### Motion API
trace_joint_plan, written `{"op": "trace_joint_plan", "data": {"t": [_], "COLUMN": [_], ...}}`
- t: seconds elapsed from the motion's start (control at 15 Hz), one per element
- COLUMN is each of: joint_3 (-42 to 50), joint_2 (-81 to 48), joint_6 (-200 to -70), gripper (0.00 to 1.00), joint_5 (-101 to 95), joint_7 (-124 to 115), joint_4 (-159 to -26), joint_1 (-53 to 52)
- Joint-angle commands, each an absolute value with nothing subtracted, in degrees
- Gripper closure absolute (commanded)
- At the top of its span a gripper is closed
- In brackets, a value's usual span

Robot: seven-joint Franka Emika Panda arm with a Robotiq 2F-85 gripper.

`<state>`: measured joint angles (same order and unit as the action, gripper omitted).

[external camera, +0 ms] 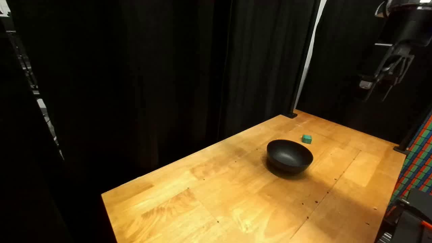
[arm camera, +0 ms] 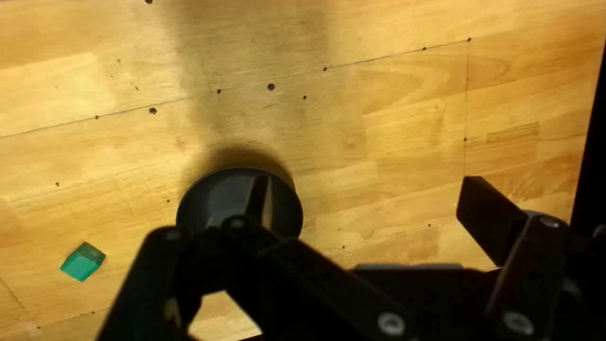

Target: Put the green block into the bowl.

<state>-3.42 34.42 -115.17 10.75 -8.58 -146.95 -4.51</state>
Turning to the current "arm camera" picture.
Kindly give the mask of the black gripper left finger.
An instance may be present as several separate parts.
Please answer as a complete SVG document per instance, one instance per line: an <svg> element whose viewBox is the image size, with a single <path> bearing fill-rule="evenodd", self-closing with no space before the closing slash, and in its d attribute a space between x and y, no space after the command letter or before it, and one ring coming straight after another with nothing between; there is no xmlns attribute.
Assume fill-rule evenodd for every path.
<svg viewBox="0 0 606 341"><path fill-rule="evenodd" d="M228 294L262 341L410 341L410 311L300 241L294 184L264 169L196 182L177 223L147 235L97 341L196 341L209 294Z"/></svg>

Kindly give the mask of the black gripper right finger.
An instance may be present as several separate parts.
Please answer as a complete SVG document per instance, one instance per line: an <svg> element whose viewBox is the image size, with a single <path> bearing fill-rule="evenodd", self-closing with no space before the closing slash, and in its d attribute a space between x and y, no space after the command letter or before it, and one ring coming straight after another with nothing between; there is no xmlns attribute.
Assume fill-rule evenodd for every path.
<svg viewBox="0 0 606 341"><path fill-rule="evenodd" d="M489 341L606 341L603 231L523 210L482 176L463 180L457 218L499 267Z"/></svg>

